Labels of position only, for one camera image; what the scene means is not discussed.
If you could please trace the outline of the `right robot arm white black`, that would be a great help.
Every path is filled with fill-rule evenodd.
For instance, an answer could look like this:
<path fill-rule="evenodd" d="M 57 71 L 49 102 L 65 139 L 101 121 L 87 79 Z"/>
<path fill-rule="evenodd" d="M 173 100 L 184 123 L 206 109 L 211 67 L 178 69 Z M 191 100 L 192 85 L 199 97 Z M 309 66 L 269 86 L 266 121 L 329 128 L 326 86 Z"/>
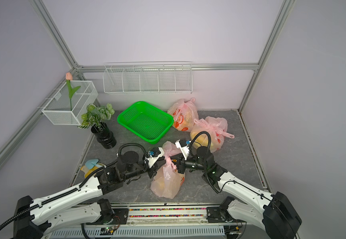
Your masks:
<path fill-rule="evenodd" d="M 285 194 L 271 194 L 240 180 L 216 163 L 205 146 L 199 147 L 196 154 L 190 151 L 189 145 L 178 144 L 177 149 L 180 152 L 174 158 L 179 172 L 199 170 L 216 193 L 230 195 L 220 205 L 228 221 L 235 219 L 252 224 L 265 230 L 271 239 L 297 238 L 302 220 Z"/>

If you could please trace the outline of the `printed pink plastic bag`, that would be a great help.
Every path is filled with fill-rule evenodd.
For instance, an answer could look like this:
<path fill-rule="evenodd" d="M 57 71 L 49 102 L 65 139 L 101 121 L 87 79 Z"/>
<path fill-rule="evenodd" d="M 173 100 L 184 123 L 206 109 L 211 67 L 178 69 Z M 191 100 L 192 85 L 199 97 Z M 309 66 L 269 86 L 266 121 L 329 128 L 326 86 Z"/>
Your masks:
<path fill-rule="evenodd" d="M 225 138 L 234 139 L 235 136 L 227 132 L 228 122 L 225 118 L 206 117 L 205 119 L 195 119 L 194 127 L 190 133 L 191 139 L 194 139 L 202 131 L 209 133 L 211 138 L 210 152 L 214 153 L 221 149 Z"/>
<path fill-rule="evenodd" d="M 195 101 L 195 98 L 188 101 L 180 99 L 168 109 L 168 114 L 174 118 L 173 127 L 178 131 L 191 132 L 195 119 L 199 119 Z"/>

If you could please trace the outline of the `plain pink plastic bag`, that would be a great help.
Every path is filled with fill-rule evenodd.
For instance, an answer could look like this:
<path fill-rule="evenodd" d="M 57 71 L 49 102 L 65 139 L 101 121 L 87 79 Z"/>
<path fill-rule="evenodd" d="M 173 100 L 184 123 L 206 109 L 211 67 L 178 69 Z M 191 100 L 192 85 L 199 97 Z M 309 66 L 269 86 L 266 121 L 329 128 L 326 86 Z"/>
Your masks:
<path fill-rule="evenodd" d="M 174 199 L 185 181 L 185 174 L 178 172 L 178 168 L 172 159 L 173 156 L 180 154 L 181 151 L 170 141 L 166 141 L 162 149 L 166 163 L 154 176 L 151 190 L 158 197 Z"/>

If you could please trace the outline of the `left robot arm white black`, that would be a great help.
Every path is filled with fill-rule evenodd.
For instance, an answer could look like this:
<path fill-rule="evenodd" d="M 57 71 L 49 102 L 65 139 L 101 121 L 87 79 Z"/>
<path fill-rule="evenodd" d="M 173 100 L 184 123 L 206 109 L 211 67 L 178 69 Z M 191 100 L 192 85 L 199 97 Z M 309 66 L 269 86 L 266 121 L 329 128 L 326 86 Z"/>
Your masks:
<path fill-rule="evenodd" d="M 79 204 L 115 191 L 126 180 L 144 173 L 155 176 L 157 162 L 163 159 L 164 150 L 160 147 L 144 152 L 142 161 L 134 151 L 119 151 L 117 160 L 94 170 L 79 184 L 43 198 L 26 196 L 18 200 L 14 216 L 0 225 L 0 231 L 13 224 L 15 239 L 40 239 L 76 224 L 110 223 L 115 213 L 108 200 L 99 199 L 88 206 Z"/>

